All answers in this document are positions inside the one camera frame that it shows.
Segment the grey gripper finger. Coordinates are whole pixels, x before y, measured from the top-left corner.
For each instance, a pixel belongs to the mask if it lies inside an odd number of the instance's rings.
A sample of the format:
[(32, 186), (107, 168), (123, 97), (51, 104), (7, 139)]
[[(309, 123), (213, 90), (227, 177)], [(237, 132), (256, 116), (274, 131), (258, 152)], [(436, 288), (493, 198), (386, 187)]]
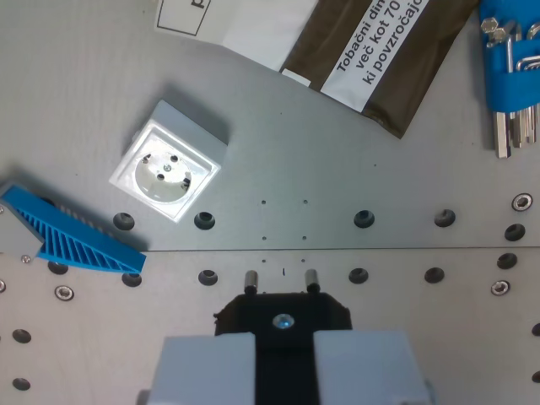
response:
[(321, 404), (425, 404), (427, 387), (404, 332), (319, 331)]
[(152, 404), (253, 404), (256, 338), (250, 333), (168, 337), (150, 388)]

